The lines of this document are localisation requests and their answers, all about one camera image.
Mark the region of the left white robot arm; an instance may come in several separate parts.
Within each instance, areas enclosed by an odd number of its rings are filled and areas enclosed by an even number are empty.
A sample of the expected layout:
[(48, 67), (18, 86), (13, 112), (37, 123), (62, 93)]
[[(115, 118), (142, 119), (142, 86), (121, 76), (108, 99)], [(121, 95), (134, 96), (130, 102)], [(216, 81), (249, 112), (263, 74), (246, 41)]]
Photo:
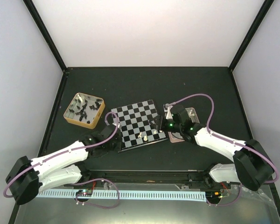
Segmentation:
[(39, 193), (62, 185), (86, 186), (91, 182), (106, 182), (92, 178), (84, 162), (95, 155), (108, 153), (121, 144), (118, 125), (106, 126), (76, 140), (51, 154), (29, 159), (19, 158), (6, 177), (5, 198), (13, 198), (17, 205), (33, 200)]

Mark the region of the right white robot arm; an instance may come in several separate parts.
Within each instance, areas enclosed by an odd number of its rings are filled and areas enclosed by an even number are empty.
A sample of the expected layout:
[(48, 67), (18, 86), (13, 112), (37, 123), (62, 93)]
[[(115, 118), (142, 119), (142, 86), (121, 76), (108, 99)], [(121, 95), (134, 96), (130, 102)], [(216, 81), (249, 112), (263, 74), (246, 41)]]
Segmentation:
[(151, 118), (149, 124), (158, 131), (178, 133), (184, 141), (208, 148), (232, 162), (216, 164), (204, 174), (203, 183), (208, 188), (220, 182), (238, 182), (257, 191), (274, 173), (271, 161), (260, 153), (263, 147), (258, 141), (236, 140), (207, 129), (192, 121), (182, 105), (172, 106), (166, 116)]

